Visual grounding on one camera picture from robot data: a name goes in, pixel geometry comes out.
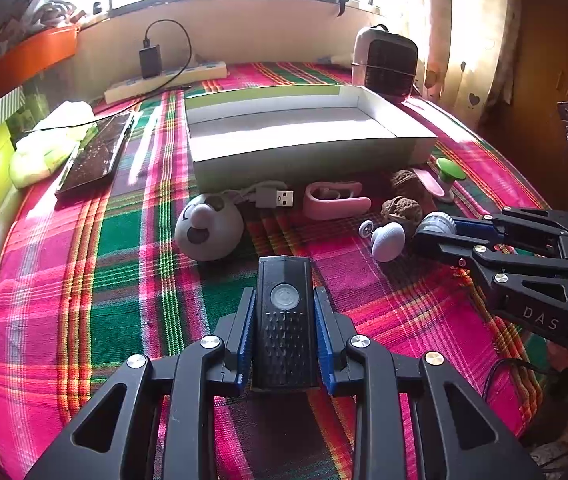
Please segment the green mushroom knob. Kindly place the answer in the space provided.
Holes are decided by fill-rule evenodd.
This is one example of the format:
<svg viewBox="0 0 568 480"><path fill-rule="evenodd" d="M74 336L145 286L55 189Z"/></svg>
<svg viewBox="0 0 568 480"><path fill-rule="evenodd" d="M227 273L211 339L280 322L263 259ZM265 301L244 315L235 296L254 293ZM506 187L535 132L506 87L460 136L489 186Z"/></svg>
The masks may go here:
<svg viewBox="0 0 568 480"><path fill-rule="evenodd" d="M445 203L452 203L453 185L455 182L464 181L466 173L456 162L445 157L437 158L436 166L438 169L438 182L444 191L444 195L441 196L440 200Z"/></svg>

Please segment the black bike light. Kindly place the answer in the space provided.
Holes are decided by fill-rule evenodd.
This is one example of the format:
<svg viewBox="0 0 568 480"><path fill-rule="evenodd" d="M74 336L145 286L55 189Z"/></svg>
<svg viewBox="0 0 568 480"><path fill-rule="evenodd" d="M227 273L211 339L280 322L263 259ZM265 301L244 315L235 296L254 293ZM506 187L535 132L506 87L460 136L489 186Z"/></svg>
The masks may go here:
<svg viewBox="0 0 568 480"><path fill-rule="evenodd" d="M316 388L316 312L311 263L305 257L259 259L252 388L294 391Z"/></svg>

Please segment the white panda ball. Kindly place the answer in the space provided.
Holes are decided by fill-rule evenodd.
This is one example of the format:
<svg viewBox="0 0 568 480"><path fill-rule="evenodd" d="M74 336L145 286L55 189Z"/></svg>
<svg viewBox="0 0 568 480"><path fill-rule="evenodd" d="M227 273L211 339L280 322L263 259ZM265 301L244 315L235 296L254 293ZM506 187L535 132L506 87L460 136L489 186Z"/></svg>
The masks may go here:
<svg viewBox="0 0 568 480"><path fill-rule="evenodd" d="M208 262L226 258L240 244L244 221L222 194L200 194L188 202L174 228L176 246L188 258Z"/></svg>

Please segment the brown walnut lower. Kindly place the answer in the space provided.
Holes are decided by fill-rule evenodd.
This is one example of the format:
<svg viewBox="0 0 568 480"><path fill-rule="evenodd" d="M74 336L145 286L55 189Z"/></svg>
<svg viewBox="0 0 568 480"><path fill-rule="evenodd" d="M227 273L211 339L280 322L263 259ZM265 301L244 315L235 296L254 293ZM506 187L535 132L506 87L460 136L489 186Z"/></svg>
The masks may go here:
<svg viewBox="0 0 568 480"><path fill-rule="evenodd" d="M404 221L419 224L423 219L421 205L413 198L404 196L395 196L390 200L385 200L380 208L380 214L386 223Z"/></svg>

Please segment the brown walnut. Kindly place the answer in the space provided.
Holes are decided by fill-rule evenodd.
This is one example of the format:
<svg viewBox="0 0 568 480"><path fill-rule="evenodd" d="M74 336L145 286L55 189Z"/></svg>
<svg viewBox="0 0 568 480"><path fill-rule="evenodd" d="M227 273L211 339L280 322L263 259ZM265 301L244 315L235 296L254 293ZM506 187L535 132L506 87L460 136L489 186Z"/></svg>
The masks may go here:
<svg viewBox="0 0 568 480"><path fill-rule="evenodd" d="M390 200L385 200L380 208L380 214L386 223L404 221L419 224L423 219L421 205L413 198L404 196L395 196Z"/></svg>
<svg viewBox="0 0 568 480"><path fill-rule="evenodd" d="M418 203L428 196L426 187L413 170L400 169L390 176L389 182L395 196L410 198Z"/></svg>

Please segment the white mushroom knob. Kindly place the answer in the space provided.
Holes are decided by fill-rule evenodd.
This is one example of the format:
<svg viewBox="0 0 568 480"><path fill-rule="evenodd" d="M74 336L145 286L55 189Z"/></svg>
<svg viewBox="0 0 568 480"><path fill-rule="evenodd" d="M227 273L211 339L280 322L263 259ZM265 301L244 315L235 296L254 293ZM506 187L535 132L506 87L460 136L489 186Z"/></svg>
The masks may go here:
<svg viewBox="0 0 568 480"><path fill-rule="evenodd" d="M360 224L358 233L360 237L371 242L372 257L381 263L395 260L406 244L406 232L399 222L374 226L371 220L365 220Z"/></svg>

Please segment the brown walnut upper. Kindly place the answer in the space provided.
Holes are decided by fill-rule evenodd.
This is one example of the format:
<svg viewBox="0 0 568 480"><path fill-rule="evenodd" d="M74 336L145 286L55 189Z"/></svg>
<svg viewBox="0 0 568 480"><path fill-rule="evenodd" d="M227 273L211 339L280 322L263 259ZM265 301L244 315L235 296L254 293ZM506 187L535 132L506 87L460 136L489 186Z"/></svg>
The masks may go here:
<svg viewBox="0 0 568 480"><path fill-rule="evenodd" d="M389 182L395 196L410 198L418 203L428 196L426 187L413 170L400 169L390 176Z"/></svg>

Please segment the pink black mini heater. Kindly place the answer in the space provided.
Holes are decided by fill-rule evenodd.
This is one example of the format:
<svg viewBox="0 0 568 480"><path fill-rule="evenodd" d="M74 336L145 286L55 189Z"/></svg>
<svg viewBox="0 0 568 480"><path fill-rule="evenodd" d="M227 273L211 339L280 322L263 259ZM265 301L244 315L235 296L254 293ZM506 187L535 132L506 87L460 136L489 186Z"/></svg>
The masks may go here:
<svg viewBox="0 0 568 480"><path fill-rule="evenodd" d="M418 70L418 46L384 24L363 27L354 40L351 83L380 96L404 100Z"/></svg>

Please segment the heart pattern curtain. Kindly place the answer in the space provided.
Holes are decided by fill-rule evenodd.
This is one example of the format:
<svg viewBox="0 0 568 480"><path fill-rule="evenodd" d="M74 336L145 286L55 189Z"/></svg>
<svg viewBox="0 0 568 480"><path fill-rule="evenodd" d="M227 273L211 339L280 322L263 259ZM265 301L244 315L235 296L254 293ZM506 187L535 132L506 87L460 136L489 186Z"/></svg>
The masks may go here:
<svg viewBox="0 0 568 480"><path fill-rule="evenodd" d="M512 91L522 0L427 0L425 95L464 125Z"/></svg>

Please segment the grey cardboard box tray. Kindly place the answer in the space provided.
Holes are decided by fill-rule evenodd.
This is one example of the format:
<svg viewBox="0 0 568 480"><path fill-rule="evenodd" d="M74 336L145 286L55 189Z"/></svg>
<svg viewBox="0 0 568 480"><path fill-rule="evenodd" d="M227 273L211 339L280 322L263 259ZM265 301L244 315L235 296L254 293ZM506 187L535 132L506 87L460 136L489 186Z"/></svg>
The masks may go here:
<svg viewBox="0 0 568 480"><path fill-rule="evenodd" d="M245 88L190 96L184 108L203 192L421 165L437 140L398 105L363 87Z"/></svg>

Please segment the black smartphone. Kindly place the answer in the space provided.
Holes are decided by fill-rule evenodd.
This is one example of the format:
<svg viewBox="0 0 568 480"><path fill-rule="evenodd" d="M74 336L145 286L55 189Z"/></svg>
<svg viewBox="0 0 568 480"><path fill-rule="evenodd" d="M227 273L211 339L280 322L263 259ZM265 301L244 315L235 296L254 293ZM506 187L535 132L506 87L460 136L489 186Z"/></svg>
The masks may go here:
<svg viewBox="0 0 568 480"><path fill-rule="evenodd" d="M132 112L124 112L98 121L95 132L78 147L63 170L55 191L60 203L83 200L113 179L133 118Z"/></svg>

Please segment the white power strip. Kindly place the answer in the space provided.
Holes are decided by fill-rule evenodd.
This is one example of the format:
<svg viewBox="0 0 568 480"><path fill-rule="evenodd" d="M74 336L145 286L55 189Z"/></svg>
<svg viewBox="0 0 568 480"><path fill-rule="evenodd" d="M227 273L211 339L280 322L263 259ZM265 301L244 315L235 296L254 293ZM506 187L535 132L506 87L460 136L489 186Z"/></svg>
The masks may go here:
<svg viewBox="0 0 568 480"><path fill-rule="evenodd" d="M187 67L184 70L165 70L158 76L144 79L142 76L117 82L104 92L106 104L142 96L156 90L170 89L211 79L226 78L228 68L225 62L208 62Z"/></svg>

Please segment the black charger plug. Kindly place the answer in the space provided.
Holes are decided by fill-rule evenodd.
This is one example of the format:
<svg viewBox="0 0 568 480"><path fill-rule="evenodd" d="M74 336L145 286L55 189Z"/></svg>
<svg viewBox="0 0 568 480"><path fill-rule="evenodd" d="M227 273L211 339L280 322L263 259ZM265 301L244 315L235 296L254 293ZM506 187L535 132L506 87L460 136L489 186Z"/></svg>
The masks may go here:
<svg viewBox="0 0 568 480"><path fill-rule="evenodd" d="M148 38L143 40L139 50L139 61L143 79L150 79L162 72L162 55L158 44L151 44Z"/></svg>

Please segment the orange tray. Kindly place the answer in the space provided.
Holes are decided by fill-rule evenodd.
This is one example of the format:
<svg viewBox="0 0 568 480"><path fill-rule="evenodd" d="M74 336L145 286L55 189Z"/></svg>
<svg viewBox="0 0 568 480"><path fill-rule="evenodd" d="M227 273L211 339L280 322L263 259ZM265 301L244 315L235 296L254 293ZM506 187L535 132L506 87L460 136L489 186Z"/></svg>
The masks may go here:
<svg viewBox="0 0 568 480"><path fill-rule="evenodd" d="M75 55L78 27L38 32L0 58L0 98L47 68Z"/></svg>

